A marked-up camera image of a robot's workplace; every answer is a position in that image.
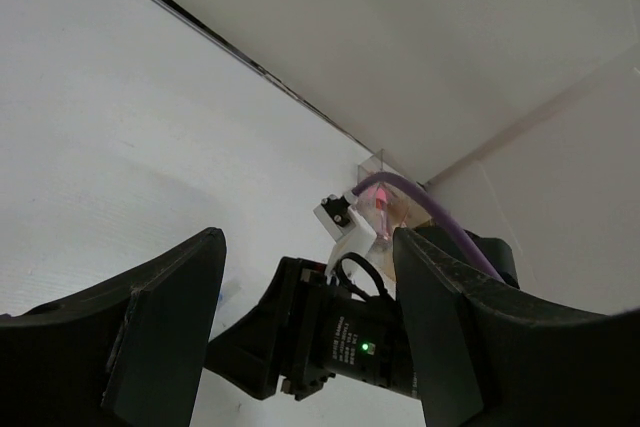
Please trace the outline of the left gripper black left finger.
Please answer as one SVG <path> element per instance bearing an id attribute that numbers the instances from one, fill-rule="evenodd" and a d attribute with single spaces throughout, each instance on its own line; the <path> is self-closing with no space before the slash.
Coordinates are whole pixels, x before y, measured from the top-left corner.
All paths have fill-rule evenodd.
<path id="1" fill-rule="evenodd" d="M 226 258 L 207 228 L 75 294 L 1 318 L 5 426 L 190 423 Z"/>

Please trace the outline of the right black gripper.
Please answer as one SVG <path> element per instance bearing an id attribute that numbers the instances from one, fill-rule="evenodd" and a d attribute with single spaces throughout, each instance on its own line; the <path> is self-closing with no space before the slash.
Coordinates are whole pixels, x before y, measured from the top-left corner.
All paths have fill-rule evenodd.
<path id="1" fill-rule="evenodd" d="M 377 294 L 347 277 L 348 261 Z M 303 400 L 338 375 L 418 396 L 399 303 L 362 256 L 341 257 L 333 279 L 320 263 L 282 258 L 258 304 L 208 343 L 207 368 L 258 400 L 277 391 Z"/>

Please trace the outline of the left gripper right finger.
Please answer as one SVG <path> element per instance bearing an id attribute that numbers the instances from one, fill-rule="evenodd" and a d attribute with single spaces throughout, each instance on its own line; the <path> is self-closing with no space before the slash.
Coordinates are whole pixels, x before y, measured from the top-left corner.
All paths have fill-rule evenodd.
<path id="1" fill-rule="evenodd" d="M 540 299 L 394 235 L 397 297 L 429 426 L 635 426 L 639 314 Z"/>

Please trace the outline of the pink capped glue bottle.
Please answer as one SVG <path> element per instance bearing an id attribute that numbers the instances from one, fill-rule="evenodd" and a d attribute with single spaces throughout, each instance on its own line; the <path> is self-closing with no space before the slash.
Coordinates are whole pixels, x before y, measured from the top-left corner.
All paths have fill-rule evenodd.
<path id="1" fill-rule="evenodd" d="M 370 189 L 371 209 L 369 221 L 377 236 L 390 241 L 398 225 L 398 212 L 393 193 L 382 183 Z"/>

